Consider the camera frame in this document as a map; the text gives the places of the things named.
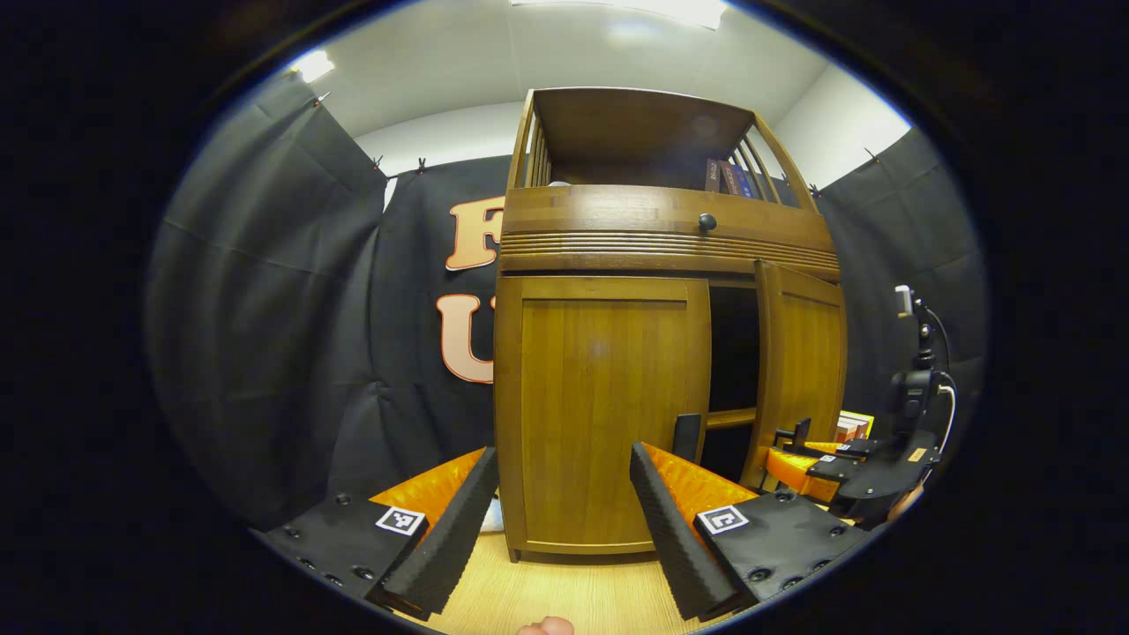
book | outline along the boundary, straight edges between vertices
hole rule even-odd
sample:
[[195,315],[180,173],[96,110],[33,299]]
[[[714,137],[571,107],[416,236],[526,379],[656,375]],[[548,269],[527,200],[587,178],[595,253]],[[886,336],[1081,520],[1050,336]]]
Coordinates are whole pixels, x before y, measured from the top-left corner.
[[739,197],[741,185],[737,184],[737,175],[734,173],[733,164],[727,160],[718,162],[721,166],[721,175],[725,176],[725,186],[728,188],[728,193]]
[[859,415],[858,412],[848,412],[847,410],[841,410],[839,412],[838,432],[844,436],[848,432],[851,433],[851,435],[846,436],[846,438],[869,438],[870,426],[873,425],[874,417],[870,415]]
[[753,195],[753,189],[749,185],[749,176],[745,174],[745,171],[739,165],[735,165],[733,166],[733,173],[737,177],[737,186],[741,188],[741,195],[746,199],[755,199],[756,197]]
[[721,168],[717,164],[717,159],[706,159],[706,191],[707,192],[719,192],[720,189],[720,177]]
[[835,428],[835,442],[847,443],[848,440],[855,438],[858,433],[858,421],[844,421],[839,419],[839,425]]

black cable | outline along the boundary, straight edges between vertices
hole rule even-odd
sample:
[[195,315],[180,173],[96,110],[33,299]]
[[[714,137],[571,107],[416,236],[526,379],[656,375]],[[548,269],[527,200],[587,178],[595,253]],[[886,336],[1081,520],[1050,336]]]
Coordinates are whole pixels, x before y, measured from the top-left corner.
[[945,340],[945,365],[946,366],[952,366],[953,365],[953,354],[948,349],[948,332],[945,331],[945,323],[940,321],[940,318],[937,318],[937,314],[934,313],[931,308],[929,308],[928,306],[926,306],[925,310],[937,322],[937,327],[940,328],[940,337],[944,338],[944,340]]

finger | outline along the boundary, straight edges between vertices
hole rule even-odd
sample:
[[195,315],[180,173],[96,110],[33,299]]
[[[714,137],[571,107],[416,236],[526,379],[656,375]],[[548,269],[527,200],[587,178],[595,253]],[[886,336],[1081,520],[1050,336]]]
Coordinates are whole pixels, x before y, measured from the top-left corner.
[[541,620],[541,629],[546,635],[572,635],[572,623],[562,617],[546,617]]

wooden cabinet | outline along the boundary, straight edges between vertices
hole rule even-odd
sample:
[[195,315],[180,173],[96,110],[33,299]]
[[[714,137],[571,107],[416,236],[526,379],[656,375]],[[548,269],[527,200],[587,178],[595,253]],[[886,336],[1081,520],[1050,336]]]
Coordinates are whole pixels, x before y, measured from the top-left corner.
[[[797,207],[765,177],[753,133]],[[709,159],[745,169],[759,198],[704,191]],[[839,261],[803,176],[755,113],[650,90],[531,90],[508,179],[495,432],[511,558],[651,549],[630,446],[671,449],[679,415],[702,415],[698,456],[707,427],[751,425],[745,476],[758,473],[764,435],[795,425],[789,417],[833,426],[846,364]],[[785,292],[765,304],[760,278],[770,275],[767,288]],[[758,388],[751,403],[729,399],[710,414],[710,289],[723,287],[759,295],[742,304],[761,316],[747,321],[759,353],[723,371],[758,373]],[[727,316],[728,332],[741,331],[743,311]]]
[[669,447],[675,418],[706,411],[708,293],[702,279],[499,280],[496,443],[511,550],[653,548],[629,449]]

orange gripper part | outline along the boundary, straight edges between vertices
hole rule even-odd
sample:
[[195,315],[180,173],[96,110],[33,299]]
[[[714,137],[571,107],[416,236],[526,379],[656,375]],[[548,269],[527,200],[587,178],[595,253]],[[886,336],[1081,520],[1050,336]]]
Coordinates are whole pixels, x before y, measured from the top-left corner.
[[694,516],[726,505],[735,505],[756,498],[752,492],[726,480],[716,473],[691,463],[681,456],[659,450],[647,443],[642,444],[655,463],[655,469],[663,478],[674,505],[682,517],[694,532],[694,538],[704,547],[701,536],[694,529]]
[[457,459],[452,459],[400,485],[385,489],[369,501],[412,512],[422,512],[428,522],[422,539],[427,539],[428,533],[435,529],[435,523],[447,511],[450,499],[455,497],[455,493],[458,492],[485,450],[485,447],[481,447]]

